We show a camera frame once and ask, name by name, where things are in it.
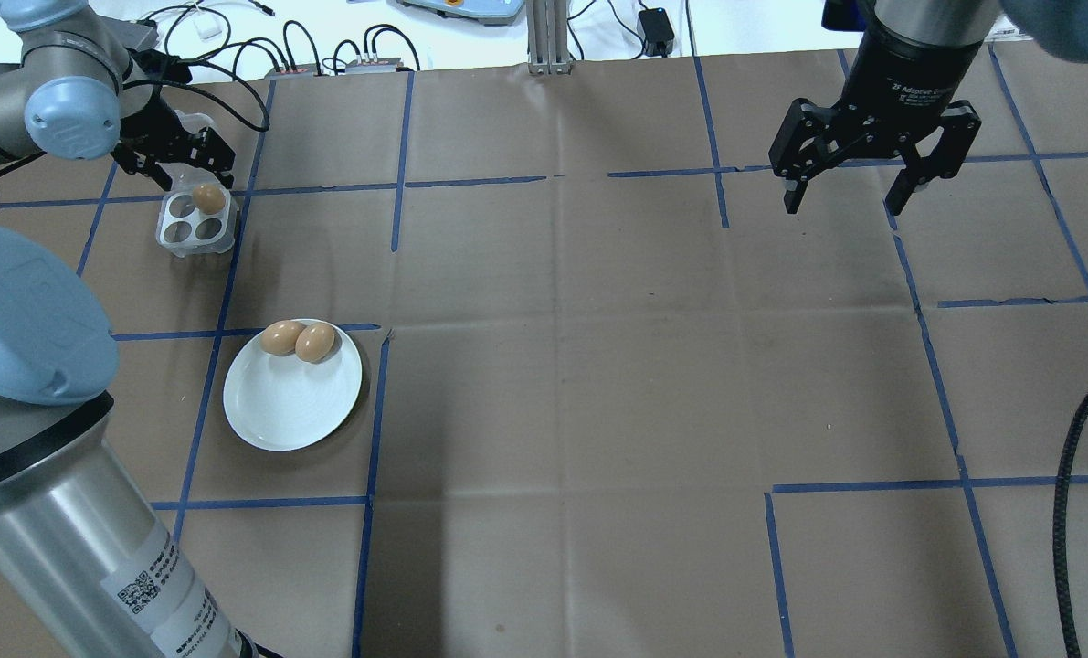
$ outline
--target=black cable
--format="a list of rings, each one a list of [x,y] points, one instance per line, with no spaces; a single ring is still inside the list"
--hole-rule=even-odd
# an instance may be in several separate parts
[[[398,37],[401,37],[401,40],[406,42],[406,46],[409,46],[410,53],[413,53],[413,66],[416,67],[416,70],[422,71],[422,60],[420,60],[418,57],[418,49],[413,48],[413,41],[410,41],[409,37],[406,37],[406,33],[401,32],[400,29],[397,29],[396,26],[382,26],[381,29],[373,33],[373,40],[369,42],[369,46],[371,46],[373,49],[373,55],[376,55],[378,53],[378,37],[381,37],[382,34],[385,34],[387,32],[392,32],[393,34],[396,34]]]
[[[618,21],[618,23],[620,24],[620,26],[622,26],[623,29],[628,34],[631,34],[632,37],[634,37],[636,41],[641,42],[641,52],[632,55],[632,58],[631,58],[631,59],[634,59],[634,60],[639,60],[641,58],[641,55],[643,55],[645,53],[645,40],[644,40],[644,38],[642,38],[640,34],[636,34],[634,30],[632,30],[631,26],[627,26],[627,25],[623,24],[623,21],[620,20],[619,14],[616,13],[616,4],[613,3],[613,0],[609,0],[609,9],[613,9],[613,17],[615,17]]]
[[[224,72],[226,75],[234,75],[233,72],[226,71],[223,66],[219,66],[210,62],[198,62],[197,65],[210,67],[210,70],[215,70],[218,72]],[[123,89],[133,89],[134,87],[173,87],[184,91],[197,94],[198,96],[205,97],[207,100],[211,100],[214,104],[219,105],[219,108],[225,109],[230,115],[234,116],[243,125],[248,126],[248,128],[256,131],[256,133],[268,133],[268,129],[271,128],[271,120],[268,116],[268,108],[264,105],[262,97],[259,96],[259,91],[256,91],[255,87],[251,87],[250,84],[242,77],[235,76],[235,80],[236,83],[242,84],[243,87],[247,89],[247,91],[250,91],[251,96],[255,97],[256,104],[259,104],[259,111],[262,112],[263,115],[262,125],[256,125],[248,121],[244,115],[240,115],[238,110],[227,104],[225,100],[220,99],[219,96],[214,96],[206,89],[194,87],[188,83],[176,83],[173,79],[131,79],[129,83],[125,83],[123,85]]]
[[[357,48],[356,41],[353,41],[351,38],[346,38],[346,40],[344,40],[342,42],[338,42],[338,45],[336,45],[335,49],[332,49],[332,60],[333,60],[333,63],[335,64],[336,61],[339,60],[339,50],[343,49],[344,46],[351,46],[353,47],[353,51],[355,51],[355,53],[356,53],[356,61],[357,61],[357,63],[360,63],[361,62],[361,50]],[[345,71],[348,71],[348,62],[345,62]],[[333,69],[333,74],[334,75],[338,75],[338,73],[336,72],[335,67]]]
[[[321,60],[321,63],[323,67],[326,67],[326,70],[331,71],[333,75],[343,74],[343,72],[347,72],[348,66],[350,66],[350,63],[339,58],[325,58]]]
[[[182,21],[184,21],[185,17],[187,17],[188,15],[190,15],[193,12],[196,11],[214,14],[220,18],[222,18],[223,24],[225,24],[226,26],[226,34],[223,35],[223,45],[220,46],[220,49],[225,49],[226,46],[231,45],[231,35],[234,34],[233,30],[231,29],[231,18],[227,18],[226,14],[217,11],[217,9],[202,8],[202,5],[198,4],[173,4],[169,5],[169,8],[156,9],[156,11],[152,11],[149,14],[147,14],[146,18],[147,20],[151,18],[152,16],[157,16],[158,14],[163,12],[172,12],[175,11],[176,9],[180,10],[180,15],[177,15],[177,17],[174,18],[173,24],[171,24],[171,28],[166,30],[166,36],[162,39],[162,50],[164,51],[164,53],[171,54],[171,35],[174,34],[174,29],[182,24]]]
[[[690,15],[690,0],[685,0],[687,25],[690,26],[690,55],[697,58],[697,39],[693,35],[693,17]]]
[[[264,649],[263,646],[259,646],[258,644],[255,645],[255,647],[256,650],[259,651],[259,655],[262,655],[263,658],[284,658],[283,655],[276,654],[275,650]]]
[[[16,162],[13,162],[13,163],[10,163],[7,166],[0,167],[0,176],[7,175],[7,174],[12,174],[12,172],[15,171],[15,170],[17,170],[17,169],[21,169],[21,167],[26,166],[26,165],[30,165],[30,163],[34,163],[34,162],[38,161],[38,159],[44,158],[44,153],[46,153],[46,152],[41,151],[39,153],[33,153],[33,154],[28,156],[28,158],[18,159],[18,161],[16,161]]]
[[[312,38],[312,33],[310,33],[309,28],[306,28],[306,26],[302,25],[300,21],[293,21],[293,20],[284,21],[284,51],[285,53],[287,53],[288,63],[292,64],[293,71],[296,71],[296,58],[293,57],[292,46],[288,46],[287,42],[287,29],[289,26],[293,25],[300,28],[300,32],[305,34],[305,37],[309,38],[309,45],[312,46],[313,66],[317,66],[317,75],[321,75],[321,53],[319,53],[319,51],[317,50],[317,42],[314,38]]]
[[[1079,637],[1075,634],[1075,618],[1071,611],[1071,591],[1067,583],[1067,489],[1071,486],[1071,467],[1075,462],[1075,449],[1079,447],[1079,434],[1088,415],[1088,392],[1067,429],[1067,438],[1062,445],[1056,475],[1056,496],[1051,514],[1051,556],[1056,576],[1056,601],[1059,603],[1059,625],[1062,626],[1062,642],[1067,649],[1067,658],[1079,658]]]
[[[255,45],[257,45],[257,42],[268,42],[269,45],[271,45],[271,47],[276,50],[276,52],[274,54],[280,54],[280,58],[277,58],[277,60],[276,60],[277,62],[286,62],[287,61],[287,58],[284,54],[284,50],[281,49],[281,47],[280,47],[280,45],[277,45],[277,42],[270,40],[268,37],[251,37],[251,38],[248,38],[247,41],[233,41],[233,42],[228,42],[226,46],[221,47],[221,49],[210,50],[210,51],[208,51],[208,53],[199,54],[197,58],[194,58],[194,59],[182,60],[182,63],[187,64],[188,66],[191,66],[191,64],[196,64],[198,62],[206,62],[206,61],[210,61],[210,60],[214,59],[214,55],[217,55],[219,53],[222,53],[223,50],[235,49],[236,47],[239,47],[239,46],[243,46],[243,45],[255,46]]]
[[[584,59],[584,46],[580,45],[580,38],[577,37],[577,30],[572,29],[572,24],[568,24],[568,34],[572,35],[572,42],[577,45],[577,50],[580,50],[580,59]]]
[[[578,18],[578,17],[584,15],[584,12],[589,11],[589,9],[593,9],[593,4],[595,4],[595,3],[596,3],[596,0],[590,0],[590,3],[584,4],[584,9],[581,9],[581,11],[578,11],[576,14],[572,14],[572,15],[568,16],[568,20],[570,21],[570,20]]]
[[[239,49],[235,51],[235,59],[231,62],[231,71],[233,72],[233,77],[231,79],[235,79],[234,74],[239,71],[239,55],[243,54],[243,50],[246,49],[247,46],[255,46],[257,49],[263,50],[264,53],[268,53],[268,59],[271,60],[272,72],[283,71],[280,67],[280,61],[277,61],[276,57],[271,53],[271,50],[269,50],[267,46],[260,46],[259,42],[256,41],[243,41],[239,42],[238,46]]]

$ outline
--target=metal post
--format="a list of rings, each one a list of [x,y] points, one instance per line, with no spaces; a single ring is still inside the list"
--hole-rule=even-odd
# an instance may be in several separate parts
[[[572,71],[568,0],[527,0],[527,69],[533,75]]]

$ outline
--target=light blue joint cover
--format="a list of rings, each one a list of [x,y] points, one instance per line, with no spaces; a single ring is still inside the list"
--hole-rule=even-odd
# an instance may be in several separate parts
[[[1088,0],[1002,0],[1002,9],[1048,53],[1088,63]]]
[[[0,0],[0,17],[12,32],[28,32],[72,16],[88,0]]]
[[[0,227],[0,396],[83,404],[116,367],[109,318],[88,286],[51,251]]]
[[[25,126],[36,146],[57,158],[101,158],[122,137],[122,103],[99,79],[59,77],[29,97]]]

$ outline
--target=label sticker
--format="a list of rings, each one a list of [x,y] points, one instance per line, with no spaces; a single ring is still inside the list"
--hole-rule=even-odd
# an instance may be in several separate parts
[[[160,523],[101,586],[166,658],[217,658],[227,646],[236,655],[243,648],[243,638]]]
[[[194,568],[166,527],[154,523],[146,542],[107,575],[101,586],[144,632],[150,633],[180,608],[191,583]]]
[[[230,641],[231,630],[214,597],[196,579],[182,607],[150,638],[168,658],[214,658]]]

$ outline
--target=white plate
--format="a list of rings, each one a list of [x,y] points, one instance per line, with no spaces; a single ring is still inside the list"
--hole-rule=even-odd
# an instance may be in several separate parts
[[[264,352],[259,334],[239,350],[223,384],[223,409],[244,442],[276,452],[301,449],[345,421],[361,390],[361,355],[334,327],[336,342],[319,363]]]

